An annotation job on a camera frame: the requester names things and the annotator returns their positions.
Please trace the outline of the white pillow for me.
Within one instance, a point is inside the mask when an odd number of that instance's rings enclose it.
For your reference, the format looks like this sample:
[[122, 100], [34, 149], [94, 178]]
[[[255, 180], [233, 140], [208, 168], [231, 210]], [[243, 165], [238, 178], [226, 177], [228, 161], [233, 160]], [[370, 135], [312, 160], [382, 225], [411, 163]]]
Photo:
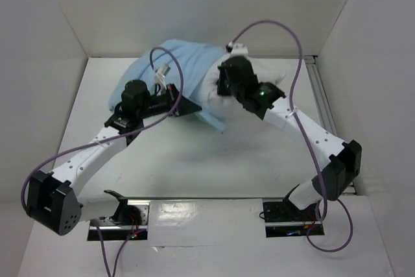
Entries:
[[[225, 54], [215, 61], [189, 96], [191, 101], [202, 108], [196, 113], [198, 118], [220, 132], [225, 131], [226, 120], [241, 109], [241, 104], [234, 97], [217, 94], [218, 66], [228, 58], [229, 55]], [[278, 85], [285, 78], [285, 72], [281, 69], [272, 69], [266, 64], [266, 59], [248, 57], [248, 60], [260, 82], [272, 82]]]

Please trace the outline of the light blue pillowcase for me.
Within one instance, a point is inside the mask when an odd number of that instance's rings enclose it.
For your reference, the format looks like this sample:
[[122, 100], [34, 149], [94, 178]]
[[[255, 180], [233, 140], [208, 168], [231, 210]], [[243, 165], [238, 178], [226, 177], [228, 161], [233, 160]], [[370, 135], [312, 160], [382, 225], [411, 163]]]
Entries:
[[[166, 51], [157, 50], [153, 53], [154, 66], [160, 67], [167, 64], [171, 70], [167, 74], [166, 82], [174, 84], [177, 88], [180, 87], [177, 66], [180, 66], [184, 77], [182, 96], [202, 108], [196, 113], [201, 121], [219, 132], [224, 132], [226, 129], [224, 118], [208, 107], [207, 97], [202, 94], [204, 88], [202, 81], [208, 77], [208, 71], [213, 64], [226, 55], [225, 50], [214, 45], [182, 40], [167, 40], [161, 44], [161, 47], [170, 51], [176, 59], [173, 60]], [[149, 52], [134, 61], [119, 79], [108, 101], [109, 111], [114, 111], [116, 104], [121, 102], [121, 93], [125, 89], [125, 84], [136, 79], [145, 82], [150, 92], [154, 93], [154, 71], [150, 65]]]

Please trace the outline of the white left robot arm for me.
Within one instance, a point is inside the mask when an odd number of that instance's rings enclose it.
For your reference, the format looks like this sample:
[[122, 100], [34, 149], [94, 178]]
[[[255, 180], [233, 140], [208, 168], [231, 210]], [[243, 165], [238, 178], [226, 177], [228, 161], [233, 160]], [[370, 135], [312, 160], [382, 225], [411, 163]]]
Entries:
[[180, 117], [200, 110], [173, 84], [153, 95], [142, 80], [127, 82], [113, 114], [86, 149], [51, 172], [37, 170], [30, 177], [27, 215], [58, 235], [68, 234], [84, 210], [78, 200], [80, 192], [101, 167], [138, 137], [145, 128], [144, 119], [160, 114]]

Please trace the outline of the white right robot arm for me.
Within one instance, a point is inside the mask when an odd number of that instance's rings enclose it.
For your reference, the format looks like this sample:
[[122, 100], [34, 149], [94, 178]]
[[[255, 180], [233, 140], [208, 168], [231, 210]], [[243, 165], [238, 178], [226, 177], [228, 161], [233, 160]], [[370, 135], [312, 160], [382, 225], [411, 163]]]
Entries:
[[319, 173], [285, 196], [284, 215], [296, 220], [319, 200], [337, 200], [359, 174], [361, 145], [332, 135], [291, 104], [275, 84], [259, 81], [247, 57], [232, 56], [218, 70], [219, 95], [234, 97], [246, 111], [304, 142], [314, 153], [312, 159]]

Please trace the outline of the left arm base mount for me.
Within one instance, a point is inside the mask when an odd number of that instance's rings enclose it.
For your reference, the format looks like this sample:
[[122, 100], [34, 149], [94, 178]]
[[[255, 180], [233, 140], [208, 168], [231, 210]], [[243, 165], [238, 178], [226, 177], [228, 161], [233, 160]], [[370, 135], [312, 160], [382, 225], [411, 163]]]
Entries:
[[88, 241], [145, 241], [152, 200], [105, 190], [101, 199], [86, 201], [83, 219], [89, 222]]

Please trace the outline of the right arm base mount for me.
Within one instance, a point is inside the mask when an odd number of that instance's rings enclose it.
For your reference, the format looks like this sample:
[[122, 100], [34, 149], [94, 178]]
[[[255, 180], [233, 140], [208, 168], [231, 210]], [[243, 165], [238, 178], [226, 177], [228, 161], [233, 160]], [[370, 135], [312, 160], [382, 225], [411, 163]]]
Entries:
[[265, 198], [262, 200], [262, 211], [259, 218], [265, 223], [267, 238], [301, 237], [309, 235], [324, 235], [324, 227], [318, 220], [320, 209], [316, 204], [310, 205], [302, 211], [288, 212], [283, 199]]

